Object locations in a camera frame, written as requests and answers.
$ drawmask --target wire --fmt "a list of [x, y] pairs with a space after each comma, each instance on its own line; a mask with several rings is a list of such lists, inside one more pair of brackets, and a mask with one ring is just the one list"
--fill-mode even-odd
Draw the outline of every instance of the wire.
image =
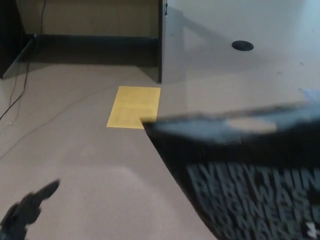
[[[24, 93], [26, 92], [26, 87], [27, 87], [27, 82], [28, 82], [28, 75], [29, 75], [29, 69], [30, 69], [30, 63], [31, 63], [31, 60], [34, 56], [34, 54], [36, 53], [37, 51], [37, 48], [39, 46], [39, 42], [40, 42], [40, 37], [41, 37], [41, 34], [43, 32], [43, 29], [44, 29], [44, 13], [45, 13], [45, 8], [46, 8], [46, 4], [47, 4], [47, 0], [44, 0], [43, 1], [43, 6], [42, 6], [42, 11], [41, 11], [41, 23], [40, 23], [40, 33], [39, 33], [39, 37], [37, 37], [35, 39], [36, 43], [35, 43], [35, 47], [34, 49], [32, 50], [32, 53], [29, 57], [29, 60], [27, 62], [27, 65], [26, 65], [26, 73], [25, 73], [25, 78], [24, 78], [24, 84], [23, 84], [23, 90], [21, 92], [21, 94], [16, 98], [16, 100], [11, 103], [12, 101], [12, 96], [16, 90], [16, 85], [17, 85], [17, 78], [18, 78], [18, 74], [19, 74], [19, 68], [20, 68], [20, 63], [18, 63], [18, 70], [17, 70], [17, 73], [16, 73], [16, 78], [15, 78], [15, 83], [14, 83], [14, 87], [13, 87], [13, 91], [11, 93], [11, 96], [10, 96], [10, 101], [9, 101], [9, 107], [4, 111], [4, 113], [0, 116], [0, 121], [2, 120], [2, 118], [9, 112], [9, 110], [22, 98], [22, 96], [24, 95]], [[21, 12], [21, 1], [19, 1], [19, 7], [20, 7], [20, 12]], [[22, 43], [22, 35], [23, 35], [23, 32], [22, 32], [22, 28], [21, 28], [21, 43]]]
[[168, 17], [168, 0], [165, 1], [165, 17]]

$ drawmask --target wall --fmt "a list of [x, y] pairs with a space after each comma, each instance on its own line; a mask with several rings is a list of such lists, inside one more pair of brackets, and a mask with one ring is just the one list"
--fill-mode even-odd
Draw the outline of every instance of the wall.
[[[27, 34], [40, 31], [44, 0], [16, 0]], [[43, 33], [158, 36], [158, 0], [47, 0]]]

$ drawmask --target yellow sticky note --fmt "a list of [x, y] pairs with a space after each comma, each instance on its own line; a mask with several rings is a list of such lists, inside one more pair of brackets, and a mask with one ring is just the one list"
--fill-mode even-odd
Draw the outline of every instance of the yellow sticky note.
[[160, 87], [120, 86], [107, 128], [143, 129], [142, 119], [156, 119]]

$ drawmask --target desk leg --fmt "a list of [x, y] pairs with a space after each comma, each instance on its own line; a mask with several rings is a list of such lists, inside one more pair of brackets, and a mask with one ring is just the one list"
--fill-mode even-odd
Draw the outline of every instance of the desk leg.
[[0, 79], [26, 44], [16, 0], [0, 0]]

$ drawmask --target floor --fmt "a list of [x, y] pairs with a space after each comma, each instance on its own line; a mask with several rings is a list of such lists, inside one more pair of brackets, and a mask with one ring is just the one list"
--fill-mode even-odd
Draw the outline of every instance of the floor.
[[[320, 89], [319, 12], [317, 0], [170, 0], [158, 115], [303, 101], [300, 89]], [[0, 82], [1, 112], [14, 75]], [[14, 99], [24, 75], [22, 64]], [[144, 131], [106, 128], [119, 86], [158, 87], [145, 70], [33, 62], [28, 81], [0, 122], [0, 216], [60, 178], [31, 240], [214, 239]]]

